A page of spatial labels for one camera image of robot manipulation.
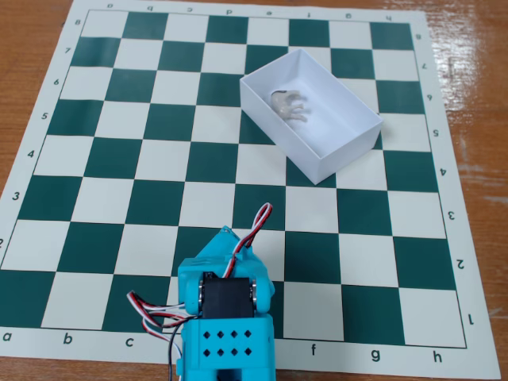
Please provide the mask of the cyan gripper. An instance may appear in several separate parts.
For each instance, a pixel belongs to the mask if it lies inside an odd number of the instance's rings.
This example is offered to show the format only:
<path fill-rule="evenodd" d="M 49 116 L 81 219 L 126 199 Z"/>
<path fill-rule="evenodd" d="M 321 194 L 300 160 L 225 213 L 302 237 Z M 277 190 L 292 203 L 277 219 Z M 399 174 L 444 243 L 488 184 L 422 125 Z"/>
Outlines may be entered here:
<path fill-rule="evenodd" d="M 238 235 L 224 226 L 196 256 L 198 268 L 222 277 L 239 241 Z M 243 247 L 236 255 L 236 263 L 230 276 L 254 279 L 260 286 L 261 294 L 275 294 L 275 286 L 268 276 L 267 267 L 252 248 Z"/>

